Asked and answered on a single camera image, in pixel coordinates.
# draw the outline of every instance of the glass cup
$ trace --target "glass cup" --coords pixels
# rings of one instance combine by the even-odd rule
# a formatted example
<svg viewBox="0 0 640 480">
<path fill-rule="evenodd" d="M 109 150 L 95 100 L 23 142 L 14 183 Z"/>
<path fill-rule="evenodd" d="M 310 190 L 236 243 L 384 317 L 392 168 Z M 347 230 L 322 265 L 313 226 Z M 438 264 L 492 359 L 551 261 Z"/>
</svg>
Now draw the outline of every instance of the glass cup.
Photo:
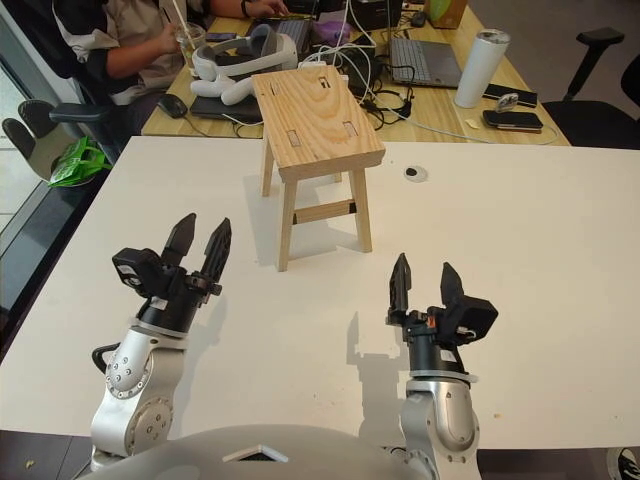
<svg viewBox="0 0 640 480">
<path fill-rule="evenodd" d="M 176 28 L 176 40 L 180 44 L 180 50 L 182 51 L 182 56 L 184 57 L 184 61 L 187 63 L 189 67 L 189 72 L 192 77 L 197 77 L 195 68 L 193 67 L 193 52 L 196 48 L 206 43 L 205 34 L 206 32 L 200 25 L 196 25 L 195 23 L 187 23 L 187 28 L 189 29 L 189 35 L 191 36 L 191 40 L 193 41 L 193 45 L 191 41 L 189 41 L 189 37 L 185 35 L 184 28 L 182 25 L 178 25 Z"/>
</svg>

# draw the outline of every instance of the laptop keyboard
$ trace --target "laptop keyboard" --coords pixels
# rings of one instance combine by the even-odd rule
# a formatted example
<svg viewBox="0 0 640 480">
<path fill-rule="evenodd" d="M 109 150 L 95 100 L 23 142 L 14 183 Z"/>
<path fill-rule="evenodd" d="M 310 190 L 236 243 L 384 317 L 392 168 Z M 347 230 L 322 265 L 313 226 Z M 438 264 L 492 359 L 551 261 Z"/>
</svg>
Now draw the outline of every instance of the laptop keyboard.
<svg viewBox="0 0 640 480">
<path fill-rule="evenodd" d="M 425 59 L 426 45 L 417 40 L 394 38 L 391 40 L 391 58 L 393 65 L 412 65 L 410 68 L 394 68 L 393 78 L 403 83 L 431 83 L 431 74 Z"/>
<path fill-rule="evenodd" d="M 298 53 L 304 52 L 305 42 L 309 33 L 309 20 L 283 20 L 278 24 L 276 31 L 289 35 L 296 44 Z"/>
</svg>

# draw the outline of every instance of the office chair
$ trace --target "office chair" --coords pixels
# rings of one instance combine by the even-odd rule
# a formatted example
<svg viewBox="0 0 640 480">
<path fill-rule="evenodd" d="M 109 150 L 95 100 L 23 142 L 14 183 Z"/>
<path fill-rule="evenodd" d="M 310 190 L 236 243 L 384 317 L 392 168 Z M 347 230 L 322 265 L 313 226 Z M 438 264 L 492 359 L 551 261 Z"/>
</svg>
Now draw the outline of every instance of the office chair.
<svg viewBox="0 0 640 480">
<path fill-rule="evenodd" d="M 43 100 L 25 100 L 18 106 L 24 124 L 15 118 L 2 121 L 2 130 L 7 138 L 22 154 L 31 170 L 46 182 L 51 179 L 60 156 L 76 141 L 62 125 L 51 120 L 53 109 L 53 105 Z"/>
<path fill-rule="evenodd" d="M 640 150 L 640 119 L 605 102 L 574 101 L 604 51 L 624 40 L 612 28 L 583 32 L 576 37 L 589 48 L 561 102 L 547 102 L 544 108 L 571 145 L 579 147 Z M 640 107 L 640 55 L 627 67 L 620 82 L 622 90 Z"/>
<path fill-rule="evenodd" d="M 105 89 L 78 62 L 53 16 L 51 0 L 2 0 L 18 27 L 60 78 L 72 79 L 84 104 L 62 103 L 50 112 L 56 123 L 83 123 L 113 163 L 129 140 L 117 108 Z"/>
</svg>

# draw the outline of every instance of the wooden stool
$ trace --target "wooden stool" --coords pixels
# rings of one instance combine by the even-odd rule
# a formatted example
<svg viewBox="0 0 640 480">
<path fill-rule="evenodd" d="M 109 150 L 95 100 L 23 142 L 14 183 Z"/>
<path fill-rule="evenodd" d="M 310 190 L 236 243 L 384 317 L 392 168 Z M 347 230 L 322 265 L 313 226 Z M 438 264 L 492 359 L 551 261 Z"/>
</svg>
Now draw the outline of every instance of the wooden stool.
<svg viewBox="0 0 640 480">
<path fill-rule="evenodd" d="M 363 252 L 371 251 L 364 169 L 380 165 L 384 145 L 332 66 L 253 76 L 264 119 L 262 196 L 269 196 L 273 162 L 284 182 L 278 271 L 287 269 L 291 227 L 355 213 Z M 298 181 L 349 172 L 353 198 L 296 210 Z"/>
</svg>

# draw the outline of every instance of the smartphone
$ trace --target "smartphone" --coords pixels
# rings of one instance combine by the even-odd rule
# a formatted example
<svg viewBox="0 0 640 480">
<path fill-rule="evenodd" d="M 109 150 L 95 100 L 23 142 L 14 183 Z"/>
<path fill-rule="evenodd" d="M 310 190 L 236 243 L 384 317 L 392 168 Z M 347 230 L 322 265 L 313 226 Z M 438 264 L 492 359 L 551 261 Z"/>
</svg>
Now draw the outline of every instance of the smartphone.
<svg viewBox="0 0 640 480">
<path fill-rule="evenodd" d="M 490 127 L 501 130 L 515 130 L 519 132 L 540 133 L 542 122 L 535 113 L 528 112 L 503 112 L 494 110 L 482 112 L 482 118 Z"/>
<path fill-rule="evenodd" d="M 217 33 L 217 32 L 213 32 L 213 33 L 207 33 L 207 35 L 205 36 L 205 39 L 207 40 L 207 42 L 225 42 L 227 40 L 233 40 L 234 38 L 236 38 L 238 36 L 237 33 Z"/>
<path fill-rule="evenodd" d="M 535 108 L 535 106 L 538 105 L 538 94 L 536 92 L 518 90 L 517 88 L 505 87 L 502 85 L 496 85 L 494 83 L 489 84 L 489 86 L 487 87 L 487 89 L 485 90 L 482 96 L 497 100 L 501 96 L 506 95 L 507 93 L 518 94 L 518 105 L 523 105 L 525 107 L 531 107 L 531 108 Z"/>
</svg>

